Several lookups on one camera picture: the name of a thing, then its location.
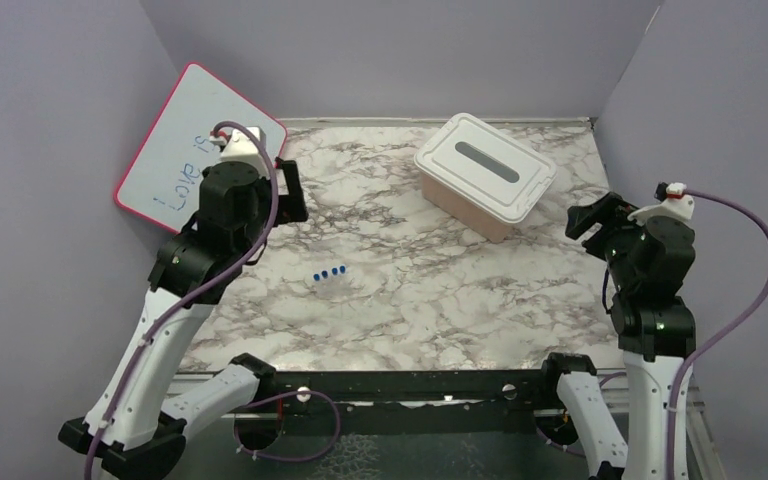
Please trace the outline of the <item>white plastic lid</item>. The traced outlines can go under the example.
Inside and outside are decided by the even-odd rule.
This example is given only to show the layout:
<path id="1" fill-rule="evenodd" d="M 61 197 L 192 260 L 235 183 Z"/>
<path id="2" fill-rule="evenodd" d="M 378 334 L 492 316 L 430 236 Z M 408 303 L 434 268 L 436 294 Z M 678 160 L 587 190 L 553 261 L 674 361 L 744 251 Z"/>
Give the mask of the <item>white plastic lid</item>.
<path id="1" fill-rule="evenodd" d="M 450 118 L 414 163 L 507 225 L 522 222 L 557 175 L 554 161 L 469 113 Z"/>

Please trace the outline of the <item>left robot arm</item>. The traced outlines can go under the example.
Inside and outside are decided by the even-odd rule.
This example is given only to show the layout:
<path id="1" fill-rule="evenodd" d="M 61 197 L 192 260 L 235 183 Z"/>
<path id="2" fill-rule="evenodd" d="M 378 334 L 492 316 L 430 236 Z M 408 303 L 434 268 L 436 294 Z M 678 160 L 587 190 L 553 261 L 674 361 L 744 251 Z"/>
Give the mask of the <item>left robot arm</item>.
<path id="1" fill-rule="evenodd" d="M 233 408 L 266 408 L 273 370 L 244 355 L 177 398 L 168 391 L 192 340 L 226 288 L 257 263 L 271 230 L 308 218 L 297 164 L 266 172 L 242 161 L 204 170 L 199 205 L 163 245 L 150 272 L 136 330 L 102 396 L 66 421 L 59 441 L 117 479 L 162 479 L 194 436 Z"/>

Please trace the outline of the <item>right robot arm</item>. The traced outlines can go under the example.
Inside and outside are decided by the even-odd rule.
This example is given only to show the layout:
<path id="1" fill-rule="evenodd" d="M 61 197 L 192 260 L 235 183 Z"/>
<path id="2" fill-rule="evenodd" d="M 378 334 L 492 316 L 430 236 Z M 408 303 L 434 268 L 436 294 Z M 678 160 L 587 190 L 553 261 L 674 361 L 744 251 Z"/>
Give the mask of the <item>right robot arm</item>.
<path id="1" fill-rule="evenodd" d="M 565 234 L 604 261 L 615 293 L 609 307 L 628 385 L 629 431 L 621 434 L 592 360 L 551 353 L 537 380 L 539 398 L 563 405 L 591 479 L 665 479 L 687 472 L 685 441 L 667 427 L 686 415 L 687 383 L 677 379 L 696 348 L 696 323 L 678 292 L 695 260 L 695 202 L 667 191 L 636 207 L 609 192 L 567 210 Z"/>

